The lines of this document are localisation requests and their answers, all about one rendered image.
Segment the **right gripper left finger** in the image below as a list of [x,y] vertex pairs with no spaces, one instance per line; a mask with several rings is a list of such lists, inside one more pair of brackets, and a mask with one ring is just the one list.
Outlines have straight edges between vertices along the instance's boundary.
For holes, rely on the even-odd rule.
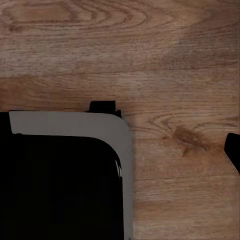
[[26,153],[22,133],[0,138],[0,193]]

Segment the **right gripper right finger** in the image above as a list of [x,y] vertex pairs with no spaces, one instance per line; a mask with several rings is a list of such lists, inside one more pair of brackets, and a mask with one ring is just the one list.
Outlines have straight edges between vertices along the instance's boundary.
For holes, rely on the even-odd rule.
[[224,151],[240,173],[240,135],[228,133]]

